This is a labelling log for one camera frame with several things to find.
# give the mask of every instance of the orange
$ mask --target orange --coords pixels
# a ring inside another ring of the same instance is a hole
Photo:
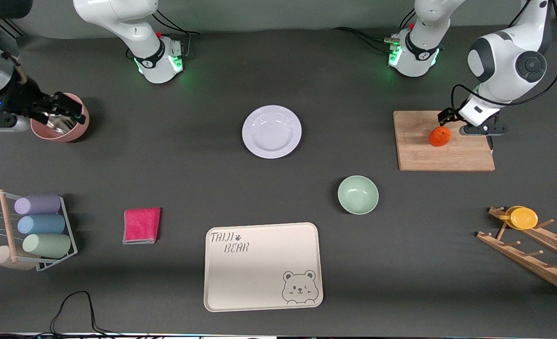
[[[440,126],[431,131],[431,134],[429,134],[429,143],[435,147],[440,147],[448,144],[451,138],[452,133],[450,132],[450,129],[445,126]]]

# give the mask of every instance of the green led light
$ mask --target green led light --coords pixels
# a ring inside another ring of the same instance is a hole
[[[176,72],[182,71],[182,59],[179,56],[167,56],[167,59]]]
[[[143,74],[143,70],[141,69],[141,65],[138,64],[138,61],[136,60],[136,58],[134,58],[134,63],[136,64],[136,66],[138,67],[138,72]]]
[[[431,66],[435,65],[435,61],[438,59],[438,54],[439,54],[439,48],[435,52],[435,56],[433,57],[433,61],[431,62]]]
[[[399,56],[402,55],[402,48],[398,46],[398,48],[395,51],[393,51],[392,54],[394,54],[395,56],[390,57],[390,65],[396,66],[399,61]]]

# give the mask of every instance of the tray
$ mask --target tray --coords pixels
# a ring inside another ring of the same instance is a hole
[[[316,226],[210,229],[204,288],[210,312],[317,307],[323,293]]]

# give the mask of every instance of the green bowl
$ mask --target green bowl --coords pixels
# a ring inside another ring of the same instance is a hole
[[[371,212],[379,202],[379,191],[375,184],[363,176],[345,178],[337,189],[339,203],[346,211],[362,215]]]

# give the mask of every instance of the blue cup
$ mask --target blue cup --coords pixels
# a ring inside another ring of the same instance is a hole
[[[65,218],[59,214],[26,215],[19,219],[17,229],[23,234],[61,234],[65,229]]]

